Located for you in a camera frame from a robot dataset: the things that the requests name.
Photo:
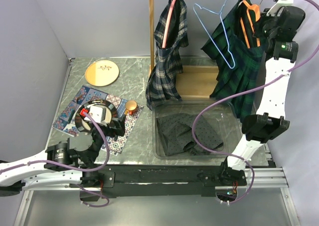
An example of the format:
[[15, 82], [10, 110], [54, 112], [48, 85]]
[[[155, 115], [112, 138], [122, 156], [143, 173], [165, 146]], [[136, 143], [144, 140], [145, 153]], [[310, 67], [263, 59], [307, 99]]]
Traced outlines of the green navy plaid skirt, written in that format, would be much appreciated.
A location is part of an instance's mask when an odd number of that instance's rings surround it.
[[[247, 48], [240, 25], [240, 17], [246, 12], [246, 7], [243, 4], [238, 6], [241, 1], [238, 0], [236, 5], [224, 18], [230, 50], [234, 55], [236, 67], [234, 69], [228, 68], [213, 44], [210, 43], [210, 40], [202, 47], [202, 50], [212, 60], [216, 61], [219, 70], [216, 78], [217, 84], [210, 95], [214, 99], [220, 100], [256, 87], [257, 75], [264, 55], [266, 40], [260, 39], [260, 47]], [[220, 30], [221, 27], [217, 26], [213, 32], [213, 37], [221, 45], [223, 53], [230, 60], [230, 56], [226, 52], [224, 36], [219, 33]]]

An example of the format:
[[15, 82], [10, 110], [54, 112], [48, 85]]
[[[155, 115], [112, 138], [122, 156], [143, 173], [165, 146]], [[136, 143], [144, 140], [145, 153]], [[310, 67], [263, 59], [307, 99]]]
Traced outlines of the light blue wire hanger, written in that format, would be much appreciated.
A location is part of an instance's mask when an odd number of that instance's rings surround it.
[[[201, 24], [202, 28], [204, 29], [204, 31], [207, 33], [210, 43], [213, 44], [213, 46], [215, 47], [215, 49], [217, 50], [217, 52], [219, 53], [219, 55], [222, 57], [222, 59], [224, 60], [224, 62], [226, 63], [226, 65], [228, 66], [229, 69], [234, 69], [236, 67], [236, 61], [234, 58], [233, 53], [230, 50], [230, 42], [229, 42], [229, 37], [227, 34], [227, 30], [226, 30], [226, 26], [224, 23], [224, 18], [223, 18], [223, 10], [224, 7], [226, 6], [228, 0], [224, 0], [222, 6], [220, 7], [219, 11], [213, 11], [211, 9], [208, 9], [206, 7], [203, 7], [201, 5], [199, 5], [198, 3], [195, 3], [193, 5], [193, 12], [195, 13], [199, 23]], [[204, 10], [209, 12], [210, 14], [216, 15], [219, 18], [219, 25], [221, 27], [221, 30], [219, 31], [219, 33], [221, 33], [224, 36], [224, 42], [226, 43], [226, 52], [228, 54], [228, 56], [230, 56], [230, 60], [228, 60], [228, 58], [226, 57], [226, 55], [223, 53], [222, 49], [221, 49], [221, 45], [219, 45], [217, 43], [217, 40], [215, 40], [215, 38], [213, 37], [214, 33], [209, 33], [204, 22], [202, 21], [201, 17], [199, 16], [199, 14], [197, 13], [196, 7], [199, 8], [200, 10]]]

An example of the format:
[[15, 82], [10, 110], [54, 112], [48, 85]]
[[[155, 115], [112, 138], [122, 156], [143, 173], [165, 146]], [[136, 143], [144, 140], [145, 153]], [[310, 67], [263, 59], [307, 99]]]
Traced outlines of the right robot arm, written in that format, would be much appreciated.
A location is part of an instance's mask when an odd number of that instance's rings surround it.
[[296, 68], [299, 45], [293, 41], [306, 13], [295, 6], [272, 7], [263, 12], [257, 21], [256, 33], [268, 40], [265, 62], [265, 85], [228, 96], [217, 104], [230, 99], [263, 90], [262, 100], [255, 114], [245, 117], [242, 138], [235, 150], [226, 154], [220, 166], [218, 180], [223, 186], [242, 183], [246, 177], [245, 167], [254, 153], [268, 141], [288, 130], [290, 122], [285, 119], [285, 100], [291, 72]]

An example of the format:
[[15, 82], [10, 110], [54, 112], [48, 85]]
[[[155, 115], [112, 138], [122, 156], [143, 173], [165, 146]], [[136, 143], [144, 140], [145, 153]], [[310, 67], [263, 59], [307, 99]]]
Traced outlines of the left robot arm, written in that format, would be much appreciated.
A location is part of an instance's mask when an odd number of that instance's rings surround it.
[[125, 116], [112, 118], [103, 125], [81, 121], [78, 134], [47, 147], [31, 157], [15, 162], [0, 163], [0, 195], [18, 195], [22, 190], [56, 184], [79, 184], [93, 187], [99, 181], [103, 164], [95, 163], [101, 148], [109, 149], [107, 137], [117, 140], [125, 134]]

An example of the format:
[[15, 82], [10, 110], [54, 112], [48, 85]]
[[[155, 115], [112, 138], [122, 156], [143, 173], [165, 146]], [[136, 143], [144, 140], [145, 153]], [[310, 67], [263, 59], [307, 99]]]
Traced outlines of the dark grey dotted skirt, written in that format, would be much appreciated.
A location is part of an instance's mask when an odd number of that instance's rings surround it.
[[[158, 134], [166, 156], [188, 153], [191, 156], [209, 155], [192, 136], [192, 125], [196, 115], [177, 113], [157, 118]], [[224, 146], [215, 128], [201, 116], [196, 124], [195, 134], [205, 147], [218, 151]]]

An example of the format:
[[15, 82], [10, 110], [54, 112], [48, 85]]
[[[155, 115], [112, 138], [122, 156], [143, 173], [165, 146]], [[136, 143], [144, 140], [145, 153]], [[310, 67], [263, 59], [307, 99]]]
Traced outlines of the orange plastic hanger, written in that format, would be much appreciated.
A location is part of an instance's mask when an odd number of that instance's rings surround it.
[[241, 31], [247, 48], [260, 47], [260, 39], [254, 36], [254, 22], [260, 19], [260, 7], [257, 4], [250, 4], [242, 0], [238, 6], [244, 5], [246, 12], [240, 17]]

